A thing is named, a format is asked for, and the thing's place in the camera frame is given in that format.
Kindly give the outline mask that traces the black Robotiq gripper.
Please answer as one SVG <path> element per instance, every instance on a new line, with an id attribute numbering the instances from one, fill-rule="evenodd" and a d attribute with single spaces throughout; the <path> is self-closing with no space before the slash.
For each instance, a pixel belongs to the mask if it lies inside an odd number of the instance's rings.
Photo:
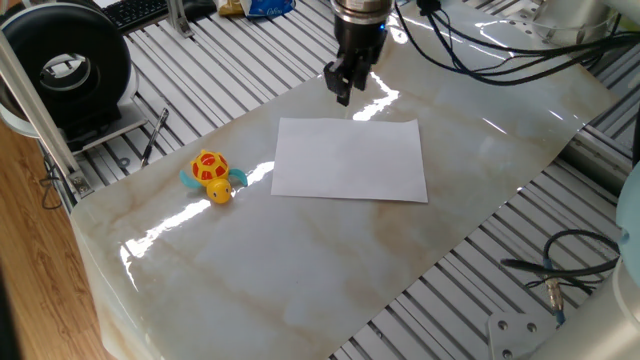
<path id="1" fill-rule="evenodd" d="M 336 101 L 348 106 L 351 81 L 345 75 L 342 56 L 354 55 L 353 86 L 364 91 L 370 68 L 378 62 L 386 40 L 386 22 L 355 24 L 336 17 L 334 35 L 339 45 L 338 58 L 324 67 L 323 74 L 327 89 L 336 95 Z"/>

